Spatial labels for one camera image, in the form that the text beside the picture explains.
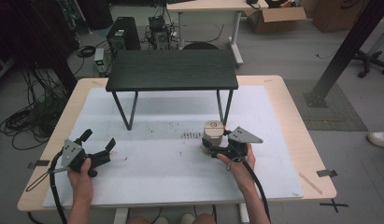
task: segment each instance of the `metal pole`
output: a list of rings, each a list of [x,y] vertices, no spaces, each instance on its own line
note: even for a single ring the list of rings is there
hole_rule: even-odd
[[[355,53],[384,17],[384,0],[372,0],[349,31],[311,93],[305,95],[308,106],[325,106],[324,99]]]

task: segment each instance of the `black stool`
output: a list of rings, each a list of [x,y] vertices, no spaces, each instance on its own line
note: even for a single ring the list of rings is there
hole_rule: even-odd
[[[218,49],[218,47],[207,42],[196,42],[186,45],[183,49]]]

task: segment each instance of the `black cable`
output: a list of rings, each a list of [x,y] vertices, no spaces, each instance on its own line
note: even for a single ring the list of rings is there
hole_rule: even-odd
[[[73,76],[75,76],[80,70],[81,70],[81,67],[83,67],[83,64],[84,64],[84,57],[83,57],[83,62],[81,63],[80,67],[78,68],[78,71],[76,71]]]
[[[163,211],[163,208],[160,207],[159,214],[157,215],[156,218],[154,218],[154,220],[150,224],[154,224],[154,222],[160,217],[160,214],[162,213],[162,211]],[[128,209],[127,220],[131,218],[130,214],[131,214],[131,208]]]
[[[185,42],[189,42],[189,43],[201,43],[201,42],[206,42],[206,43],[209,43],[209,42],[212,42],[212,41],[215,41],[217,39],[219,39],[219,37],[221,36],[221,32],[223,31],[223,27],[224,27],[224,24],[221,25],[221,28],[220,28],[220,31],[219,31],[219,34],[217,37],[211,39],[211,40],[207,40],[207,41],[193,41],[193,40],[188,40],[188,41],[185,41]]]
[[[216,205],[215,204],[212,204],[212,215],[214,216],[214,219],[215,219],[215,223],[218,223],[217,222],[217,212],[216,212]]]
[[[97,45],[95,45],[95,48],[97,48],[98,46],[100,46],[101,44],[103,44],[103,43],[105,43],[105,42],[107,42],[107,40],[104,40],[104,41],[98,43]]]
[[[95,53],[95,47],[93,46],[82,46],[78,48],[78,51],[76,55],[78,55],[80,58],[89,58],[93,56]]]
[[[26,187],[25,192],[29,192],[29,191],[33,190],[34,188],[36,188],[37,185],[39,185],[44,179],[46,179],[46,177],[48,175],[49,175],[49,173],[46,172],[43,175],[41,175],[40,177],[38,177],[34,182],[32,182],[32,184],[30,184],[28,187]]]
[[[250,7],[253,7],[253,8],[255,8],[255,9],[258,9],[258,10],[260,10],[261,9],[261,5],[259,5],[258,3],[256,3],[255,5],[258,5],[258,7],[255,7],[255,6],[253,6],[252,4],[248,4]]]
[[[195,209],[195,205],[193,206],[193,210],[194,210],[194,215],[195,217],[198,217],[197,215],[197,210]],[[217,210],[216,210],[216,205],[215,204],[212,204],[212,215],[215,219],[215,223],[217,223]]]
[[[32,217],[32,213],[28,212],[28,217],[31,219],[31,221],[35,224],[43,224],[42,222],[37,221],[34,217]]]
[[[242,163],[244,164],[244,166],[247,168],[247,170],[249,171],[250,175],[252,176],[253,180],[255,181],[256,183],[256,186],[258,186],[258,189],[259,189],[259,192],[261,193],[261,196],[262,196],[262,201],[263,201],[263,206],[264,206],[264,211],[265,213],[267,214],[267,217],[268,217],[268,220],[271,222],[271,219],[270,219],[270,211],[268,210],[268,203],[267,203],[267,199],[264,195],[264,191],[263,191],[263,187],[262,187],[262,184],[261,182],[259,181],[258,179],[258,176],[256,176],[255,172],[253,172],[252,168],[250,168],[249,164],[247,163],[247,161],[242,161]]]
[[[338,51],[338,49],[335,52],[333,52],[331,55],[325,56],[325,57],[321,57],[319,54],[315,54],[314,56],[316,56],[319,59],[327,59],[327,58],[334,56],[337,53],[337,51]]]
[[[26,119],[30,115],[31,110],[29,106],[17,111],[15,114],[11,115],[0,124],[0,132],[4,133],[7,136],[13,137],[11,140],[11,145],[17,150],[29,150],[35,147],[39,147],[46,143],[49,139],[48,136],[41,136],[39,133],[34,132],[35,125],[33,122],[26,122]],[[17,147],[15,144],[15,139],[18,134],[31,131],[34,134],[34,138],[39,144],[32,147]]]
[[[66,224],[67,223],[66,217],[64,214],[64,210],[63,210],[61,203],[60,203],[60,197],[58,196],[57,186],[55,185],[55,173],[53,172],[55,170],[55,166],[57,165],[58,159],[62,155],[63,155],[63,151],[61,150],[52,159],[51,166],[49,168],[49,174],[50,174],[50,188],[51,188],[52,196],[53,196],[54,201],[55,201],[55,206],[57,207],[57,211],[58,211],[58,214],[60,215],[61,221],[63,222],[63,224]]]
[[[150,223],[150,224],[154,224],[154,222],[157,220],[157,218],[159,218],[160,217],[160,214],[162,213],[162,211],[163,211],[163,208],[162,207],[160,207],[160,211],[159,211],[159,214],[157,215],[157,217],[156,218],[154,218],[154,220]]]

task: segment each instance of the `office chair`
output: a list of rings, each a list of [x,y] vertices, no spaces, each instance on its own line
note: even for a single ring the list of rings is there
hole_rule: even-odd
[[[186,45],[183,49],[218,49],[218,47],[207,42],[195,42]]]
[[[370,72],[370,65],[376,64],[384,68],[384,62],[378,59],[378,56],[381,55],[382,51],[377,51],[380,45],[384,42],[384,33],[378,38],[376,43],[370,48],[369,52],[365,53],[360,49],[354,55],[352,59],[363,61],[363,72],[358,74],[358,77],[363,78]]]

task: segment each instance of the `person's left hand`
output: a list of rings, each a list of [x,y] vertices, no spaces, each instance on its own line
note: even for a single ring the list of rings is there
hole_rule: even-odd
[[[90,205],[93,196],[92,179],[88,172],[92,165],[92,160],[87,158],[81,166],[80,173],[68,170],[68,178],[73,190],[73,204],[84,203]]]

